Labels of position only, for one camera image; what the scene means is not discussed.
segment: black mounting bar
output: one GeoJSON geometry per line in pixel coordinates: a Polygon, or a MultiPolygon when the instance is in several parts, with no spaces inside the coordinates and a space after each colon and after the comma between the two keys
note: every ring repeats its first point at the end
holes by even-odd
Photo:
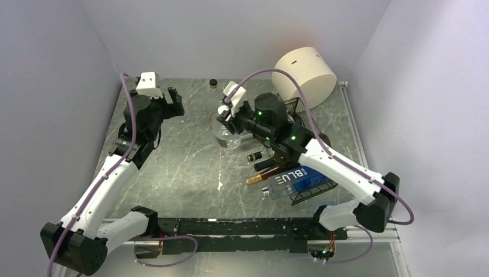
{"type": "MultiPolygon", "coordinates": [[[[308,253],[307,241],[347,239],[347,232],[328,231],[313,218],[160,218],[165,236],[191,235],[198,242],[198,252],[234,252],[288,250],[308,253]]],[[[194,243],[188,239],[165,241],[162,254],[192,252],[194,243]]]]}

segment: clear glass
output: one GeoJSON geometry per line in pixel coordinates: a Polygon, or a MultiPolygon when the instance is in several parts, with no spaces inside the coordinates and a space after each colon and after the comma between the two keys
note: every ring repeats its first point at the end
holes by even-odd
{"type": "Polygon", "coordinates": [[[217,112],[212,113],[209,117],[210,128],[219,145],[226,149],[236,149],[241,144],[241,137],[238,134],[232,134],[221,122],[217,120],[217,112]]]}
{"type": "Polygon", "coordinates": [[[223,90],[224,94],[229,95],[235,85],[237,85],[235,81],[230,81],[223,90]]]}

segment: wire basket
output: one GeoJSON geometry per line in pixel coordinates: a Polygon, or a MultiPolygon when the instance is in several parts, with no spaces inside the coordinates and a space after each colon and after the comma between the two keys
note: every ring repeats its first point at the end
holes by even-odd
{"type": "MultiPolygon", "coordinates": [[[[306,106],[304,106],[304,103],[302,103],[302,100],[299,97],[284,101],[284,104],[290,119],[293,119],[294,122],[306,127],[309,131],[313,131],[309,119],[307,118],[306,106]]],[[[316,122],[314,123],[314,126],[316,131],[320,133],[319,129],[316,127],[316,122]]]]}
{"type": "MultiPolygon", "coordinates": [[[[309,119],[306,113],[306,106],[300,98],[293,98],[287,101],[284,101],[285,108],[287,109],[287,114],[289,115],[289,119],[294,121],[295,123],[301,124],[309,131],[313,131],[311,124],[309,123],[309,119]]],[[[316,132],[318,132],[319,137],[329,146],[331,143],[329,138],[321,133],[321,131],[317,128],[316,122],[314,122],[314,127],[316,132]]],[[[293,194],[290,199],[292,200],[292,205],[296,205],[301,203],[302,201],[306,201],[307,199],[311,199],[314,196],[317,196],[321,193],[325,193],[334,189],[338,185],[337,182],[333,180],[327,180],[326,182],[320,183],[318,185],[312,186],[306,190],[293,194]]]]}

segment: gray marble surface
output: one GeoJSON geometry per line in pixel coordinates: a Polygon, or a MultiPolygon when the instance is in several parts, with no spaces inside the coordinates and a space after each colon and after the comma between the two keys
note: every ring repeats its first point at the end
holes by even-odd
{"type": "MultiPolygon", "coordinates": [[[[220,148],[207,120],[208,110],[217,107],[228,82],[218,80],[218,88],[210,89],[205,79],[161,80],[162,88],[175,87],[182,95],[185,115],[163,122],[160,146],[153,151],[139,175],[116,197],[107,217],[123,217],[136,205],[154,209],[160,217],[311,216],[322,204],[339,204],[352,199],[351,194],[338,186],[291,206],[289,198],[276,201],[263,198],[260,190],[263,183],[246,186],[245,179],[256,174],[246,155],[259,151],[262,145],[248,138],[235,150],[220,148]]],[[[129,81],[129,87],[135,88],[135,84],[129,81]]],[[[250,80],[245,88],[250,103],[258,94],[274,90],[270,80],[250,80]]],[[[126,102],[121,91],[97,172],[124,122],[122,112],[126,102]]],[[[332,147],[359,163],[348,111],[338,87],[313,109],[313,115],[319,129],[329,136],[332,147]]]]}

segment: brown bottle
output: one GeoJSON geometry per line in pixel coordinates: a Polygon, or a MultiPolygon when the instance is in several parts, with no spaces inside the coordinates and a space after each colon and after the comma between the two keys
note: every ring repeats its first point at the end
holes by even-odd
{"type": "Polygon", "coordinates": [[[250,177],[248,179],[246,179],[246,185],[249,186],[249,185],[252,185],[254,183],[257,183],[257,182],[261,182],[261,181],[264,181],[268,178],[270,178],[271,176],[274,176],[274,175],[277,175],[278,173],[282,173],[282,172],[285,172],[287,171],[289,168],[283,168],[283,167],[280,167],[280,166],[272,166],[272,167],[269,167],[268,169],[265,169],[263,172],[253,176],[253,177],[250,177]]]}

